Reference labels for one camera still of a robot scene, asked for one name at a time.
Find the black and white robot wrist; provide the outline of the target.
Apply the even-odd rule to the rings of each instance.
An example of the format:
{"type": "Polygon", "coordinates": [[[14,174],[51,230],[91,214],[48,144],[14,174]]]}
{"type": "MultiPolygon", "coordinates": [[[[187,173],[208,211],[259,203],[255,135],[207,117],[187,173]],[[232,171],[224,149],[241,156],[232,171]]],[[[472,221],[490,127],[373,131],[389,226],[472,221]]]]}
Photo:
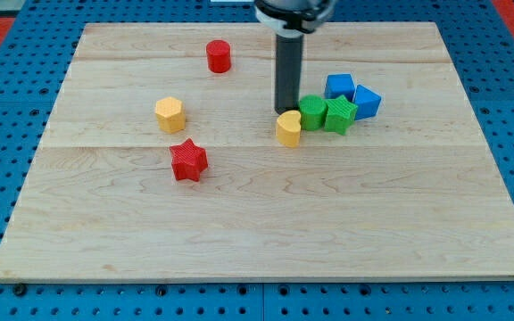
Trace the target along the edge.
{"type": "Polygon", "coordinates": [[[255,0],[257,20],[281,37],[314,33],[334,13],[336,0],[255,0]]]}

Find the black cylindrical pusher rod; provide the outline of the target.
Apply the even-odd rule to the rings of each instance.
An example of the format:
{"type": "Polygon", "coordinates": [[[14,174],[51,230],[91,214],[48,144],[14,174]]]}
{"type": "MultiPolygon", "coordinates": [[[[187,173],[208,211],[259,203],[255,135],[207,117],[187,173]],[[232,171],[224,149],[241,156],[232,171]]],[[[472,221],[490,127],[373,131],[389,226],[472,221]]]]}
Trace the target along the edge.
{"type": "Polygon", "coordinates": [[[302,61],[303,36],[276,35],[274,109],[277,114],[298,108],[302,61]]]}

